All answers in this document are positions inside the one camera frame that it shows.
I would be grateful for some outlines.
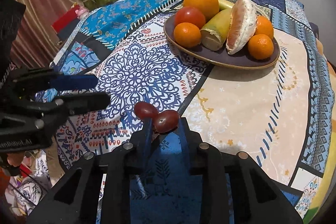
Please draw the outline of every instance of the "tomato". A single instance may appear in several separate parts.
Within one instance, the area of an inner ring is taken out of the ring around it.
[[[197,8],[183,7],[175,15],[175,26],[184,22],[194,24],[201,29],[205,25],[205,16]]]
[[[137,102],[134,105],[134,113],[141,121],[144,121],[146,118],[155,118],[159,111],[147,102]]]
[[[153,119],[153,126],[157,133],[167,133],[177,127],[180,114],[172,109],[165,110]]]

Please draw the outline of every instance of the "pink pig figurine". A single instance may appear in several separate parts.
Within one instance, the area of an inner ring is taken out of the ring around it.
[[[89,9],[85,7],[80,7],[78,10],[75,11],[78,19],[82,20],[84,17],[86,17],[89,14]]]

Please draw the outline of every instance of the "grape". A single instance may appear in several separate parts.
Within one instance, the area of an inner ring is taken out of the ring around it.
[[[141,121],[144,121],[147,118],[155,118],[159,111],[150,103],[137,102],[134,105],[134,113]]]
[[[165,110],[153,119],[153,125],[157,133],[166,133],[173,130],[179,124],[180,114],[172,109]]]

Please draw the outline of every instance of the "silver rivet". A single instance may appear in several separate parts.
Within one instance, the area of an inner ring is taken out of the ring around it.
[[[133,148],[133,143],[124,143],[123,148],[126,150],[132,149]]]
[[[42,129],[44,127],[44,122],[41,119],[38,119],[34,122],[37,129]]]
[[[209,144],[208,143],[200,143],[199,148],[201,148],[203,150],[207,150],[209,148]]]
[[[61,105],[64,104],[64,101],[62,99],[56,99],[55,104],[58,105],[58,106],[61,106]]]
[[[246,160],[249,157],[249,155],[246,152],[239,152],[238,157],[243,159],[243,160]]]
[[[94,156],[94,153],[93,152],[86,152],[84,155],[83,155],[83,157],[84,157],[84,159],[86,159],[86,160],[89,160],[89,159],[91,159],[91,158],[93,158],[93,156]]]

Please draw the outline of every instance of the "oval plate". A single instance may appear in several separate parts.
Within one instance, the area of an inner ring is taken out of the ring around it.
[[[275,38],[273,38],[273,54],[270,58],[265,60],[256,60],[251,57],[248,53],[247,45],[245,45],[239,52],[233,55],[229,55],[227,53],[225,44],[221,49],[216,52],[207,49],[202,44],[197,45],[193,48],[184,48],[174,41],[174,17],[175,15],[169,17],[163,26],[163,31],[165,32],[167,40],[174,44],[176,47],[178,47],[181,51],[190,54],[198,59],[222,67],[254,70],[271,67],[277,62],[280,56],[280,48]]]

